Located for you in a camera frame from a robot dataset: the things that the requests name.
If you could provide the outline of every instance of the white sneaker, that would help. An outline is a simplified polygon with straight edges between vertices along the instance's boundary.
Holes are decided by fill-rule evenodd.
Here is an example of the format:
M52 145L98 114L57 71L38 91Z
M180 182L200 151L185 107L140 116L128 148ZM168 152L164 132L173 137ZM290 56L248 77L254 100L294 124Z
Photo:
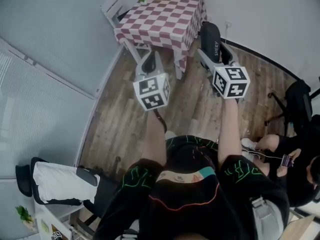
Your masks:
M243 157L245 157L246 159L248 159L250 162L253 162L254 161L254 158L255 156L253 154L250 154L249 152L247 151L242 151L241 155Z
M253 142L251 139L249 138L243 138L241 139L241 144L242 146L248 148L248 149L251 149L253 151L256 150L256 145L257 145L257 142Z

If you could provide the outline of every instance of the flower pot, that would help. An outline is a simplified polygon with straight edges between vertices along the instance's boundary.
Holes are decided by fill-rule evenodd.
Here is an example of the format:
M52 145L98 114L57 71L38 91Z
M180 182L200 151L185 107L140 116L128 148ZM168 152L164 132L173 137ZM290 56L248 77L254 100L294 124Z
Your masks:
M148 4L148 0L140 1L140 4L146 6Z

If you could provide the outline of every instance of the black shorts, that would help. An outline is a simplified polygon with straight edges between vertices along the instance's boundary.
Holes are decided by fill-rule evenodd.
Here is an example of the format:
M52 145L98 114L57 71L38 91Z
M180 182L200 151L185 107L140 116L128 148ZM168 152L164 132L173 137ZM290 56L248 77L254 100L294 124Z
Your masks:
M264 162L270 163L269 178L273 181L277 179L277 169L281 165L281 159L284 155L289 155L291 152L299 148L299 138L298 136L286 137L279 135L279 145L274 152L266 150L264 153L266 156Z

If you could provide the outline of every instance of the table leg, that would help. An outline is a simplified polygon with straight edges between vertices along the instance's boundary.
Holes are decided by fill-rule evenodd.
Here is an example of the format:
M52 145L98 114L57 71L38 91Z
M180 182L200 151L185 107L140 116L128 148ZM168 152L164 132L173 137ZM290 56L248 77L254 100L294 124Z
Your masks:
M181 80L183 72L187 67L187 56L182 55L180 51L173 50L176 79Z
M129 51L131 52L135 62L138 64L141 61L141 57L137 51L137 48L135 47L135 45L132 42L128 41L128 39L125 39L124 43L125 43L126 47L129 49Z

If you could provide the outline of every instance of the white chair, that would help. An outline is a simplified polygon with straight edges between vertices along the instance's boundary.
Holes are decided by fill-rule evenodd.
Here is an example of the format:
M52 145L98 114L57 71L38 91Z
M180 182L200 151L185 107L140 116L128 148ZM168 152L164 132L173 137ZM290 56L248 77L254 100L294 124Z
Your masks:
M117 12L123 7L123 3L121 0L107 0L102 6L100 6L101 11L103 12L104 16L108 19L110 24L113 28L116 28L116 23L114 22L114 19L116 18L118 20L117 23L119 23L128 13L126 11L125 13L121 14L120 16L117 16ZM151 51L151 46L149 44L145 43L136 43L133 44L129 42L128 40L124 41L124 46L127 50L129 50L135 59L135 61L138 63L141 61L141 57L137 51L137 49L143 49L143 50L149 50Z

